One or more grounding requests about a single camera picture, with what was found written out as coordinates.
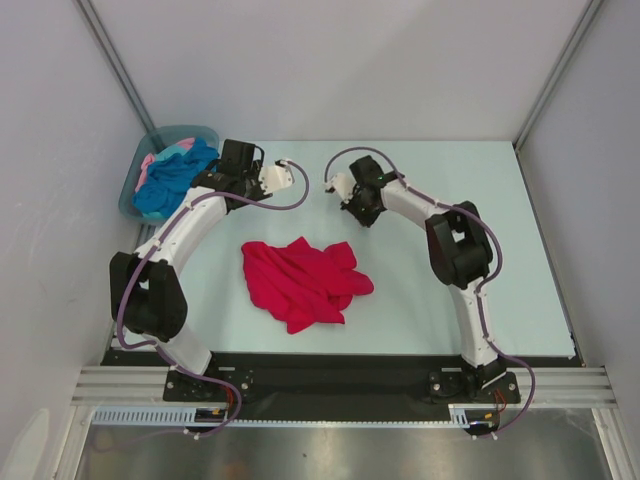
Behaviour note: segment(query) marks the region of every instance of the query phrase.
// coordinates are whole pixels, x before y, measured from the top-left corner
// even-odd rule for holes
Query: pink cloth
[[[193,144],[195,141],[196,141],[195,137],[189,137],[189,138],[180,140],[179,142],[176,142],[176,145],[189,151],[191,150],[191,147],[193,147]],[[142,185],[144,185],[145,182],[147,181],[147,168],[149,168],[149,165],[151,165],[155,161],[156,161],[156,156],[153,153],[149,153],[146,157],[144,157],[144,160],[142,161],[142,165],[140,165],[141,171],[140,171],[140,177],[138,178],[138,184],[136,185],[136,192],[140,190],[140,187],[142,187]]]
[[[354,270],[356,257],[347,242],[324,251],[302,237],[285,248],[247,242],[242,253],[251,301],[285,322],[290,334],[316,322],[344,324],[340,310],[354,295],[373,292],[369,277]]]

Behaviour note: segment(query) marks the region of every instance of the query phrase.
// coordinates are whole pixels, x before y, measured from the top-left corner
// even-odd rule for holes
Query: crumpled red fabric
[[[284,248],[247,242],[242,253],[251,301],[285,322],[290,334],[316,322],[344,324],[340,311],[354,295],[373,292],[369,277],[354,270],[356,257],[347,242],[324,251],[303,237]]]

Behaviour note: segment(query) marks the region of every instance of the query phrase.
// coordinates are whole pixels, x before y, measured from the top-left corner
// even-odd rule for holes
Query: cable
[[[447,210],[451,210],[451,211],[454,211],[456,213],[459,213],[461,215],[466,216],[470,220],[473,220],[475,223],[480,225],[482,227],[482,229],[487,233],[489,238],[491,238],[491,242],[493,243],[493,245],[495,247],[495,250],[496,250],[496,269],[493,271],[493,273],[491,273],[484,280],[482,280],[478,284],[478,286],[476,287],[476,289],[474,291],[474,293],[476,294],[476,297],[478,298],[478,313],[479,313],[479,316],[480,316],[480,324],[482,326],[482,335],[483,335],[483,338],[485,339],[485,341],[487,342],[487,344],[489,345],[489,347],[491,347],[491,349],[494,352],[496,352],[498,355],[501,355],[505,359],[507,359],[507,360],[509,360],[509,361],[511,361],[513,363],[516,363],[516,364],[520,365],[521,367],[523,367],[524,369],[526,369],[527,372],[529,373],[529,376],[531,377],[531,390],[529,391],[529,396],[527,397],[527,400],[526,400],[525,404],[523,405],[522,409],[518,412],[518,414],[511,421],[509,421],[504,426],[502,426],[498,430],[496,430],[496,432],[494,432],[494,434],[509,428],[511,425],[516,423],[520,418],[522,418],[522,416],[527,412],[527,410],[529,410],[529,407],[531,406],[531,403],[533,402],[533,397],[535,396],[536,375],[535,375],[533,369],[531,368],[531,366],[529,366],[529,364],[527,364],[525,361],[523,361],[523,360],[521,360],[519,358],[516,358],[514,356],[507,355],[502,350],[500,350],[500,348],[498,348],[498,346],[495,344],[495,342],[491,338],[491,335],[489,334],[489,328],[487,326],[487,319],[484,316],[484,304],[483,304],[483,301],[482,301],[481,290],[489,282],[493,281],[498,276],[498,274],[502,271],[503,255],[502,255],[502,247],[500,246],[500,242],[498,241],[498,237],[495,235],[495,233],[493,233],[493,230],[491,230],[489,225],[487,225],[477,215],[474,215],[473,213],[471,213],[471,212],[469,212],[469,211],[467,211],[467,210],[465,210],[463,208],[456,207],[454,205],[449,205],[449,204],[440,202],[440,201],[436,200],[435,198],[432,198],[429,195],[427,195],[425,193],[422,193],[421,191],[416,190],[415,188],[413,188],[411,185],[409,185],[406,182],[406,180],[404,179],[404,176],[398,170],[398,168],[396,167],[395,163],[393,163],[393,161],[384,152],[382,152],[381,150],[378,150],[377,148],[365,147],[365,146],[357,146],[357,147],[345,148],[344,150],[336,153],[333,157],[331,157],[331,159],[327,163],[327,166],[326,166],[326,168],[324,170],[324,182],[325,183],[329,180],[329,168],[331,167],[331,164],[333,162],[335,162],[338,158],[340,158],[342,155],[344,155],[345,153],[355,152],[355,151],[367,151],[367,152],[373,152],[373,153],[375,153],[377,155],[380,155],[384,160],[386,160],[386,162],[389,164],[389,166],[391,167],[393,172],[396,174],[396,177],[398,178],[398,181],[400,182],[400,184],[403,187],[405,187],[407,189],[407,191],[413,193],[414,195],[416,195],[417,197],[425,200],[426,202],[430,203],[431,205],[434,205],[434,206],[440,207],[440,208],[444,208],[444,209],[447,209]]]
[[[120,345],[122,346],[122,348],[124,348],[125,350],[133,350],[139,347],[143,347],[143,346],[153,346],[155,347],[155,349],[158,352],[158,355],[160,355],[160,357],[162,357],[170,366],[172,369],[177,370],[178,372],[184,374],[184,375],[188,375],[196,380],[200,380],[203,382],[209,382],[209,383],[215,383],[217,385],[220,385],[224,388],[230,389],[234,394],[236,399],[238,400],[237,404],[236,404],[236,408],[234,409],[233,413],[231,414],[230,411],[227,412],[227,419],[225,421],[223,421],[222,423],[220,423],[220,425],[218,425],[217,427],[215,427],[214,429],[205,432],[205,433],[197,433],[194,435],[194,439],[198,439],[198,438],[206,438],[206,437],[210,437],[211,435],[214,435],[215,433],[219,432],[223,427],[225,427],[226,425],[228,425],[230,422],[232,422],[233,420],[236,419],[236,417],[238,416],[238,414],[240,413],[240,408],[242,407],[242,395],[240,394],[240,392],[238,391],[238,389],[232,385],[229,382],[225,382],[224,380],[218,380],[217,378],[211,378],[211,377],[206,377],[204,375],[199,375],[197,373],[191,372],[189,370],[187,370],[186,368],[184,368],[181,365],[178,365],[168,354],[167,352],[165,352],[162,347],[160,347],[158,345],[158,343],[155,340],[145,340],[144,342],[138,342],[135,344],[130,344],[127,343],[124,337],[124,312],[126,310],[127,307],[127,303],[129,302],[129,297],[131,296],[131,292],[133,291],[134,287],[137,285],[138,283],[138,279],[140,278],[140,274],[142,273],[142,270],[144,269],[145,265],[147,264],[147,262],[149,262],[149,259],[153,256],[153,254],[158,250],[158,248],[163,244],[163,242],[166,240],[167,236],[171,233],[171,231],[178,225],[178,223],[180,223],[180,220],[182,220],[182,218],[188,213],[190,212],[193,207],[195,207],[196,205],[198,205],[199,203],[209,199],[209,198],[214,198],[214,197],[225,197],[225,198],[231,198],[233,200],[237,200],[237,201],[241,201],[244,202],[246,204],[249,205],[255,205],[257,207],[260,208],[266,208],[268,210],[278,210],[278,211],[284,211],[284,210],[293,210],[294,208],[299,207],[300,205],[302,205],[304,203],[304,201],[307,199],[307,197],[309,196],[309,189],[310,189],[310,181],[309,181],[309,176],[307,175],[307,173],[302,169],[302,167],[300,167],[300,165],[298,165],[295,162],[292,162],[291,160],[286,160],[286,163],[288,165],[291,165],[292,167],[294,167],[295,169],[297,169],[300,174],[302,175],[302,177],[304,178],[304,182],[305,182],[305,189],[304,189],[304,193],[302,194],[302,197],[295,203],[291,204],[291,205],[267,205],[261,202],[256,202],[254,200],[250,200],[248,198],[244,198],[241,197],[240,195],[235,195],[233,193],[228,193],[228,192],[209,192],[209,193],[205,193],[203,195],[200,195],[199,197],[197,197],[195,200],[193,200],[193,202],[191,202],[191,208],[189,207],[184,207],[182,210],[180,210],[180,212],[178,212],[178,214],[176,214],[173,219],[171,220],[171,222],[167,225],[167,227],[163,230],[163,232],[160,234],[160,236],[158,237],[158,241],[155,245],[153,245],[149,251],[144,255],[144,257],[142,257],[142,259],[140,260],[140,262],[138,263],[138,265],[136,266],[135,270],[133,271],[133,274],[131,275],[131,278],[129,279],[129,283],[127,284],[125,290],[124,290],[124,294],[122,295],[122,300],[120,301],[120,305],[118,307],[118,314],[116,316],[116,336],[118,338],[118,341],[120,342]],[[131,442],[127,442],[125,445],[131,445],[133,443],[137,443],[140,440],[144,440],[146,438],[151,438],[151,437],[155,437],[157,435],[162,435],[164,433],[183,433],[185,432],[184,430],[175,430],[175,429],[170,429],[170,430],[162,430],[159,432],[153,432],[152,434],[149,435],[145,435],[143,437],[139,437],[134,439]],[[112,447],[110,450],[113,450],[115,448],[120,448],[120,446],[115,446]]]

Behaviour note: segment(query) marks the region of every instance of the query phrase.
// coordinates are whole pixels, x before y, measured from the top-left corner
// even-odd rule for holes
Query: white table
[[[426,236],[408,220],[383,213],[362,228],[325,194],[322,173],[333,154],[354,145],[387,153],[409,182],[449,203],[473,201],[498,236],[504,270],[488,289],[498,344],[518,355],[574,355],[542,241],[511,144],[508,142],[256,142],[266,162],[289,157],[308,172],[307,202],[290,212],[247,206],[231,212],[203,240],[180,281],[188,324],[213,351],[327,354],[458,354],[460,336],[447,288],[429,265]],[[358,152],[338,160],[332,172],[348,172]],[[384,171],[389,169],[379,160]],[[299,198],[302,179],[270,203]],[[348,241],[358,270],[375,292],[356,297],[345,325],[316,324],[296,335],[254,307],[242,272],[240,247],[261,240],[284,246],[304,236],[324,248]]]

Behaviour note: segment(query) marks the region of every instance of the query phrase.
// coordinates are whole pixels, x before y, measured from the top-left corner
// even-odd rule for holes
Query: robotic arm
[[[254,159],[256,150],[260,159]],[[229,212],[247,204],[243,198],[257,202],[293,184],[286,161],[274,166],[263,166],[263,161],[260,147],[226,140],[221,158],[193,179],[184,201],[162,228],[133,254],[118,252],[109,266],[111,315],[116,320],[136,267],[151,253],[135,279],[123,323],[196,374],[205,372],[211,352],[186,324],[187,302],[178,277],[205,234]]]
[[[326,183],[325,189],[337,193],[342,200],[341,208],[365,227],[373,225],[383,211],[391,210],[426,232],[431,268],[440,282],[448,286],[455,305],[461,354],[471,384],[468,390],[490,390],[494,382],[504,377],[506,363],[487,341],[482,327],[484,320],[487,330],[490,329],[487,302],[476,294],[493,259],[485,231],[465,215],[411,193],[395,171],[383,173],[371,156],[357,160],[349,168],[353,177],[338,173]],[[455,207],[478,216],[471,202]],[[456,240],[454,232],[463,238]]]

